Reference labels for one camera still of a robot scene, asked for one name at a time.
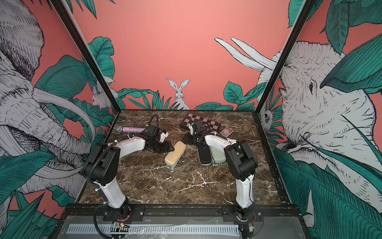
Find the elephant ear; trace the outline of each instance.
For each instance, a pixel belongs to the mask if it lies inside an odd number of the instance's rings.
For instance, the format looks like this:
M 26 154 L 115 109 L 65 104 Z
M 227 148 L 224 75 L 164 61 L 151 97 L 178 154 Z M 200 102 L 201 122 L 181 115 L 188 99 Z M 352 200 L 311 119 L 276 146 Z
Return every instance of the elephant ear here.
M 0 19 L 0 51 L 16 71 L 32 80 L 44 45 L 44 36 L 36 18 L 23 1 L 3 0 Z

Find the small picture card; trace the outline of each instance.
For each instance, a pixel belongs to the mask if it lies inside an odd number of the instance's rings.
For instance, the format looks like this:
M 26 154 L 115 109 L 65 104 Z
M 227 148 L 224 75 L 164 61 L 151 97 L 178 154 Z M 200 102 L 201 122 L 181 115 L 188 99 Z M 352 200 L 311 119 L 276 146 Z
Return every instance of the small picture card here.
M 233 130 L 228 128 L 228 127 L 225 127 L 221 132 L 220 134 L 223 135 L 224 137 L 228 137 L 230 134 L 232 134 Z

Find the black cable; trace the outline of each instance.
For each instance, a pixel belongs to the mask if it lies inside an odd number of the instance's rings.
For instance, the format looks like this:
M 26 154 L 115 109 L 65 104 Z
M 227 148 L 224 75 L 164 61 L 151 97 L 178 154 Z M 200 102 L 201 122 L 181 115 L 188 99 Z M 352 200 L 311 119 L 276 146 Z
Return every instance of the black cable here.
M 95 183 L 92 182 L 92 177 L 91 177 L 91 176 L 92 176 L 94 170 L 96 169 L 97 164 L 101 161 L 101 159 L 103 159 L 103 158 L 106 156 L 106 154 L 107 154 L 107 152 L 109 151 L 109 149 L 111 149 L 111 148 L 114 147 L 115 145 L 117 145 L 117 142 L 114 142 L 114 143 L 110 144 L 110 145 L 109 145 L 109 146 L 108 146 L 108 147 L 107 147 L 107 148 L 100 154 L 100 156 L 97 158 L 97 160 L 94 162 L 94 165 L 93 165 L 92 169 L 90 170 L 90 173 L 88 174 L 87 179 L 86 179 L 86 181 L 87 181 L 88 184 L 93 185 L 93 186 L 95 186 L 96 188 L 99 187 L 97 184 L 95 184 Z

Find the rabbit illustration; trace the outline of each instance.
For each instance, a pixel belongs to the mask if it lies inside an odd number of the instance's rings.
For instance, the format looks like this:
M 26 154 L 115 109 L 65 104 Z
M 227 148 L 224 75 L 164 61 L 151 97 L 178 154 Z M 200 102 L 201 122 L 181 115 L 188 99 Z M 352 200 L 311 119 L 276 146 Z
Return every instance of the rabbit illustration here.
M 175 83 L 175 81 L 171 80 L 170 78 L 167 78 L 167 80 L 170 83 L 170 86 L 176 89 L 176 94 L 175 94 L 176 104 L 175 105 L 179 104 L 178 109 L 182 109 L 182 108 L 186 110 L 190 109 L 184 102 L 183 98 L 185 95 L 182 93 L 182 88 L 185 87 L 190 82 L 190 80 L 189 79 L 183 80 L 179 88 L 178 88 L 178 85 Z

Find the pink wall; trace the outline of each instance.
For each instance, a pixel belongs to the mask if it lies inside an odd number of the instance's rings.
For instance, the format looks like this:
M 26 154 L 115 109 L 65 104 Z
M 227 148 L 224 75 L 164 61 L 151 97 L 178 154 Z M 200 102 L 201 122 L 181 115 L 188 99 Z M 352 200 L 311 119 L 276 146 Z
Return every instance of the pink wall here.
M 111 39 L 115 54 L 115 82 L 110 86 L 159 90 L 165 99 L 180 85 L 192 109 L 208 101 L 225 102 L 228 81 L 243 88 L 256 86 L 259 72 L 238 63 L 218 37 L 235 37 L 256 46 L 267 57 L 283 48 L 288 37 L 288 1 L 96 1 L 97 18 L 73 2 L 73 14 L 87 43 L 102 36 Z M 127 109 L 137 109 L 124 99 Z

